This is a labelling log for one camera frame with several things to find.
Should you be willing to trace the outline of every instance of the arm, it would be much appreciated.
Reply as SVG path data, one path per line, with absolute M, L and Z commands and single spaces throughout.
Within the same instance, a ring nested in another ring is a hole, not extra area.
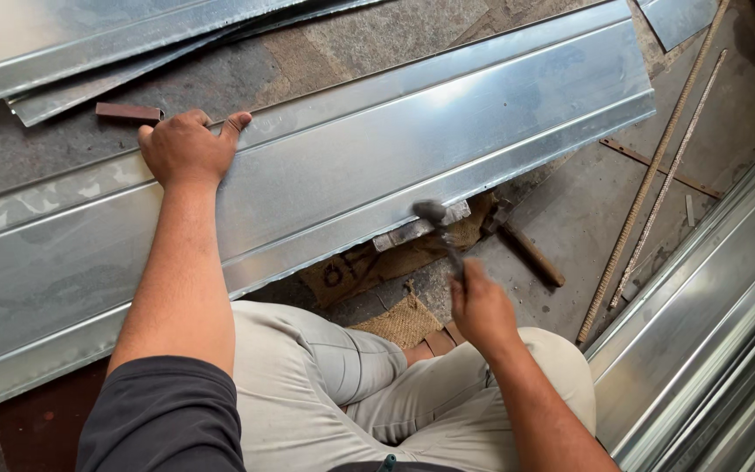
M 453 318 L 498 381 L 523 469 L 618 470 L 535 363 L 509 298 L 478 260 L 465 261 L 465 281 L 466 290 L 451 281 Z
M 200 110 L 139 129 L 142 156 L 164 196 L 108 375 L 155 355 L 201 359 L 232 375 L 235 328 L 217 253 L 215 192 L 251 119 L 231 115 L 220 136 L 205 127 L 211 121 Z

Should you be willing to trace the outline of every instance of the forearm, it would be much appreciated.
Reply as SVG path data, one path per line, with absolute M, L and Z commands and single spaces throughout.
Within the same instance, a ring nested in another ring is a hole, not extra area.
M 618 470 L 520 341 L 490 354 L 523 470 Z
M 229 375 L 234 321 L 217 253 L 215 188 L 183 182 L 165 189 L 147 265 L 110 361 L 183 355 Z

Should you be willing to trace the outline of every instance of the dark gray shirt sleeve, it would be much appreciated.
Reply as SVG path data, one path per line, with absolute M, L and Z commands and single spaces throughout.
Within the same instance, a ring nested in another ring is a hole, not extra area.
M 156 356 L 113 370 L 80 434 L 77 472 L 239 471 L 235 384 L 199 359 Z

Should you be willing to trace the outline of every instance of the leg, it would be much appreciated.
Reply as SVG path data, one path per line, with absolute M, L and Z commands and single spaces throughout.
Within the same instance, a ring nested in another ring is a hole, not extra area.
M 582 353 L 541 329 L 521 328 L 520 336 L 555 390 L 595 434 L 593 383 Z M 378 438 L 409 436 L 398 448 L 421 461 L 465 470 L 519 468 L 497 382 L 469 344 L 414 364 L 388 389 L 350 406 L 349 416 Z
M 291 306 L 234 302 L 233 378 L 246 468 L 325 472 L 387 454 L 336 406 L 389 385 L 406 360 L 395 344 Z

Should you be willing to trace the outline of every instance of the wooden handle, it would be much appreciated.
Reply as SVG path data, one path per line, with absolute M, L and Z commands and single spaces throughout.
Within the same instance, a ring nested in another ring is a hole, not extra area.
M 555 286 L 564 286 L 566 279 L 544 257 L 544 254 L 532 244 L 532 241 L 510 222 L 505 222 L 500 227 L 500 234 L 506 237 L 510 243 L 517 246 L 530 260 L 530 262 L 544 275 L 548 282 Z

